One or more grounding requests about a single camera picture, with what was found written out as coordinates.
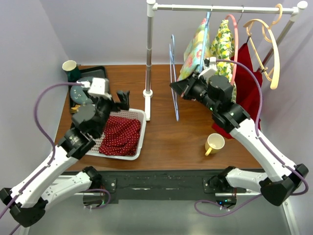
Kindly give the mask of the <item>light blue plastic hanger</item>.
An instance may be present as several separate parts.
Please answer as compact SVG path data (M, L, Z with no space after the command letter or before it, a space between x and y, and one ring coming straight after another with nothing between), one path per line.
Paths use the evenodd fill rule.
M203 43L202 43L202 49L201 49L201 60L199 64L199 72L202 72L203 70L203 62L204 62L204 56L205 56L205 48L206 48L206 39L209 29L209 20L210 20L211 12L207 12L206 14L206 22L204 27L204 34L203 34Z

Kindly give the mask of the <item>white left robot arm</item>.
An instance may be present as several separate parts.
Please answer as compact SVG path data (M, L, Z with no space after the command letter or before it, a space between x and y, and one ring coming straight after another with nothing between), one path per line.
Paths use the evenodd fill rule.
M34 225L53 205L78 192L100 190L102 176L92 166L85 167L64 183L52 183L95 146L111 112L129 110L129 94L130 91L118 91L119 102L111 97L99 97L96 104L80 106L72 116L72 128L50 155L18 185L1 189L0 199L19 225Z

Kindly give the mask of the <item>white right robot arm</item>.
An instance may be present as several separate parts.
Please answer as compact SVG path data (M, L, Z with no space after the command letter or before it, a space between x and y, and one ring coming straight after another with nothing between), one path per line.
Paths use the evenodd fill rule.
M233 166L212 177L209 184L223 192L245 188L261 193L275 206L281 205L300 186L309 170L304 164L287 159L264 135L249 113L231 100L232 85L224 76L214 75L207 81L193 74L170 84L183 99L196 100L212 111L220 128L240 142L262 166L264 173L245 171Z

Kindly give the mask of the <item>blue wire hanger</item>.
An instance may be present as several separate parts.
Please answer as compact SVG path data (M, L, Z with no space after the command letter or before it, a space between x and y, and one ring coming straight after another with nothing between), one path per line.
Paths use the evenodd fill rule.
M170 59L170 83L176 82L176 67L175 67L175 37L171 35L169 44L169 59ZM177 102L177 93L171 89L173 105L175 110L176 121L179 121L179 106Z

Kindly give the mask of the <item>pastel floral skirt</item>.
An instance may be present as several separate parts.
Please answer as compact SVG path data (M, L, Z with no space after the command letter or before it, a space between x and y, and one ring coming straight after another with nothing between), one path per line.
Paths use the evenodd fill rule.
M200 26L197 28L194 37L190 41L183 54L184 64L181 67L179 77L177 81L181 81L189 77L193 72L199 71L199 64L201 60L201 49L203 43L203 34L204 34L204 27L205 27L206 18L203 19ZM206 39L206 48L205 48L205 56L207 58L210 56L210 42L209 42L209 29Z

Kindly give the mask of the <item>red polka dot skirt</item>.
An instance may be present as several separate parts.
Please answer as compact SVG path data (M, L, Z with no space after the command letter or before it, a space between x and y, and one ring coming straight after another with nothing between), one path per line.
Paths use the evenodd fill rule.
M107 156L133 156L137 150L141 123L137 119L110 116L104 128L99 153Z

